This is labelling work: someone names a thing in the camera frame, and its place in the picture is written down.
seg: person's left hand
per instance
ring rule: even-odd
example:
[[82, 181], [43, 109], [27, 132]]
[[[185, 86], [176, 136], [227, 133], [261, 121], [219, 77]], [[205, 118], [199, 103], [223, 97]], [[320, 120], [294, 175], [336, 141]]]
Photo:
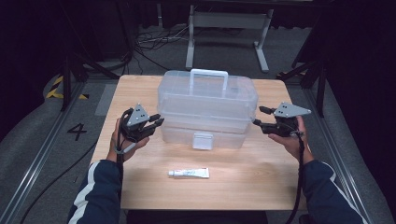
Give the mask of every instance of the person's left hand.
[[[110, 149], [108, 151], [107, 158], [106, 158], [109, 161], [114, 161], [114, 162], [117, 161], [117, 153], [114, 151], [114, 148], [117, 145], [119, 126], [120, 126], [120, 119], [117, 119], [116, 129], [114, 130], [113, 134], [111, 135]], [[129, 150], [127, 153], [124, 154], [124, 161], [128, 161], [129, 159], [131, 159], [131, 157], [134, 155], [134, 153], [139, 148], [145, 146], [148, 143], [148, 141], [149, 141], [149, 138], [146, 137], [146, 138], [140, 140], [139, 142], [137, 142], [136, 145], [131, 150]], [[127, 140], [122, 134], [120, 135], [120, 143], [122, 143], [122, 146], [121, 146], [122, 149], [125, 149], [132, 144], [132, 142]]]

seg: wooden table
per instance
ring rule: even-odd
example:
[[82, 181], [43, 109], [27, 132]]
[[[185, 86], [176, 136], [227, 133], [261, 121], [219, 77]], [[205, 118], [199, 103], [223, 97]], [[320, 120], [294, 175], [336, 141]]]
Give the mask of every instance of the wooden table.
[[[106, 157], [116, 119], [137, 103], [157, 112], [159, 76], [123, 76], [115, 91], [92, 161]], [[258, 105], [290, 102], [280, 80], [253, 80]], [[256, 116], [275, 122], [257, 109]], [[208, 167], [208, 179], [174, 179], [168, 171]], [[278, 143], [252, 125], [240, 149], [197, 150], [162, 140], [161, 129], [124, 163], [123, 209], [291, 210], [297, 188], [298, 162]], [[305, 198], [300, 208], [305, 209]]]

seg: sleeve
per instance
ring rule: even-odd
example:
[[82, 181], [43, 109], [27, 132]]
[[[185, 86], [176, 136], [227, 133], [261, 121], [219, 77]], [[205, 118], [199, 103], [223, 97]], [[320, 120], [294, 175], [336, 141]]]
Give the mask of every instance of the sleeve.
[[309, 216], [320, 224], [367, 223], [334, 179], [334, 170], [324, 162], [314, 160], [304, 166], [303, 192]]
[[119, 223], [120, 190], [117, 164], [106, 160], [93, 163], [70, 208], [68, 223]]

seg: white stripe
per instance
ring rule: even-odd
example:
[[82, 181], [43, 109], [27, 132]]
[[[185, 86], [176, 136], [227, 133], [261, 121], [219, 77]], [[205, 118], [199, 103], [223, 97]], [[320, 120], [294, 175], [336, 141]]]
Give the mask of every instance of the white stripe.
[[75, 214], [70, 218], [69, 224], [76, 224], [80, 218], [84, 216], [85, 208], [87, 208], [88, 201], [85, 200], [87, 194], [89, 194], [93, 186], [95, 185], [95, 180], [93, 179], [93, 174], [99, 161], [93, 163], [88, 171], [88, 184], [85, 188], [79, 192], [77, 198], [74, 201], [74, 205], [77, 207]]
[[[327, 164], [326, 162], [322, 162], [322, 163], [328, 165], [328, 166], [330, 167], [330, 169], [332, 169], [332, 177], [330, 177], [330, 180], [331, 180], [332, 183], [335, 185], [335, 187], [338, 189], [338, 191], [340, 192], [340, 194], [345, 198], [345, 200], [347, 201], [347, 203], [349, 204], [349, 206], [350, 206], [353, 210], [355, 210], [356, 213], [359, 214], [359, 216], [361, 216], [361, 213], [360, 213], [360, 212], [356, 209], [356, 207], [350, 202], [350, 200], [347, 198], [347, 196], [345, 195], [345, 193], [344, 193], [342, 190], [340, 190], [340, 188], [338, 188], [338, 186], [335, 184], [334, 180], [335, 180], [336, 175], [335, 175], [334, 169], [333, 169], [329, 164]], [[366, 221], [366, 219], [364, 219], [364, 217], [361, 216], [361, 219], [363, 220], [363, 224], [367, 224], [367, 221]]]

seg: ointment tube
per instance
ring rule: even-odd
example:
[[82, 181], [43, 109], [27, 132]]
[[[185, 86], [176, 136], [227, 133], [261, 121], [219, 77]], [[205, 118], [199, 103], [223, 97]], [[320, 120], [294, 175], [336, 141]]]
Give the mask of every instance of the ointment tube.
[[169, 171], [168, 175], [180, 176], [180, 177], [193, 176], [193, 177], [209, 178], [209, 168], [173, 170], [173, 171]]

